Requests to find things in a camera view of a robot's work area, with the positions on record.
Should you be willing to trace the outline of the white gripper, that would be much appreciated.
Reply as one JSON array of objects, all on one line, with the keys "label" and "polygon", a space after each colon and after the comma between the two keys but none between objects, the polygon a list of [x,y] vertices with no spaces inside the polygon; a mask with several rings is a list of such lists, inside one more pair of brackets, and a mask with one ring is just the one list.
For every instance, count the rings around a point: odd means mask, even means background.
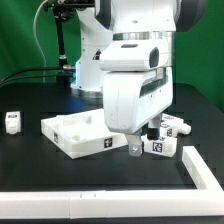
[{"label": "white gripper", "polygon": [[149,72],[109,72],[103,81],[105,124],[112,132],[126,134],[129,154],[139,157],[142,139],[133,133],[148,123],[147,138],[157,140],[161,121],[155,117],[171,105],[172,98],[171,67]]}]

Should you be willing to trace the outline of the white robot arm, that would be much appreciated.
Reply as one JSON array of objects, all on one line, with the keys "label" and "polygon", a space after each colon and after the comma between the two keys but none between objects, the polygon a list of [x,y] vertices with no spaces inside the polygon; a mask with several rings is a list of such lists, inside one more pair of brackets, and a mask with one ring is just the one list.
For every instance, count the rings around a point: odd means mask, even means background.
[{"label": "white robot arm", "polygon": [[173,98],[173,35],[190,30],[208,0],[93,0],[78,10],[82,54],[74,90],[103,98],[105,124],[125,135],[129,154],[144,152],[143,137],[160,135]]}]

